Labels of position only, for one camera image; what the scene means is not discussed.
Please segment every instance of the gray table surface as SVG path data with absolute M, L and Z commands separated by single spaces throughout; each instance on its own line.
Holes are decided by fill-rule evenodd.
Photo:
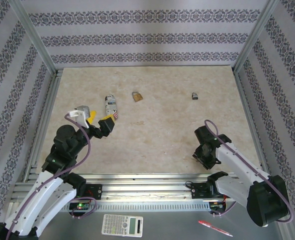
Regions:
M 103 212 L 95 212 L 84 219 L 72 219 L 62 212 L 49 223 L 40 240 L 278 240 L 282 239 L 276 223 L 256 226 L 245 208 L 236 205 L 222 218 L 208 212 L 116 212 L 108 214 L 142 216 L 142 238 L 106 236 L 101 234 Z M 198 223 L 204 220 L 233 235 L 226 236 Z

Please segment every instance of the calculator display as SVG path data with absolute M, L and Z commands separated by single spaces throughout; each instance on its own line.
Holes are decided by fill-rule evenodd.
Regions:
M 136 232 L 136 218 L 131 217 L 129 220 L 129 234 L 135 234 Z

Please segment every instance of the marble-pattern surface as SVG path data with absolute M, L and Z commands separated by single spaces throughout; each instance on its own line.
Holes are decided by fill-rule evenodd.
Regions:
M 135 102 L 132 91 L 143 100 Z M 198 100 L 192 100 L 192 92 Z M 41 169 L 64 115 L 87 105 L 105 117 L 105 96 L 116 97 L 118 119 L 107 138 L 91 140 L 91 154 L 74 172 L 211 173 L 230 172 L 225 164 L 211 170 L 192 157 L 199 142 L 194 131 L 214 121 L 253 163 L 259 165 L 230 66 L 65 68 L 39 159 Z M 86 153 L 85 147 L 78 156 Z

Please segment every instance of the padlock shackle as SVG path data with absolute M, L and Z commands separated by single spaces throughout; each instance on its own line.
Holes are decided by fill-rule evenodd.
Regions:
M 134 93 L 140 94 L 138 91 L 133 91 L 132 92 L 132 97 L 134 97 Z

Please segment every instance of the patterned wallpaper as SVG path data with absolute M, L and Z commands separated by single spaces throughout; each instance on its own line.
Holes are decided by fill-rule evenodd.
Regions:
M 232 65 L 266 2 L 22 1 L 59 69 Z
M 0 0 L 0 222 L 38 127 L 51 75 L 6 0 Z
M 295 210 L 295 0 L 280 1 L 238 76 L 268 168 Z

